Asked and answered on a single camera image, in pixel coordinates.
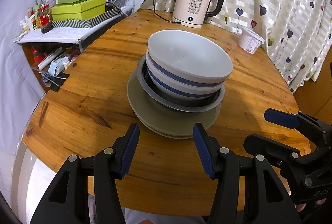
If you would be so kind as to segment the person's right hand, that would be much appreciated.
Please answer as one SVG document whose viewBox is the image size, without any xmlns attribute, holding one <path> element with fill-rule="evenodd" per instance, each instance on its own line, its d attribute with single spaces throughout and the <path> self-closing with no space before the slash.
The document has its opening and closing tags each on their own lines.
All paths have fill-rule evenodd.
<svg viewBox="0 0 332 224">
<path fill-rule="evenodd" d="M 325 198 L 325 199 L 322 199 L 322 200 L 317 200 L 317 201 L 315 201 L 315 202 L 309 202 L 308 204 L 307 204 L 307 203 L 304 203 L 304 204 L 296 204 L 296 205 L 295 205 L 295 208 L 296 208 L 297 212 L 300 213 L 300 212 L 303 211 L 306 207 L 320 206 L 320 205 L 322 205 L 324 202 L 326 202 L 326 198 Z"/>
</svg>

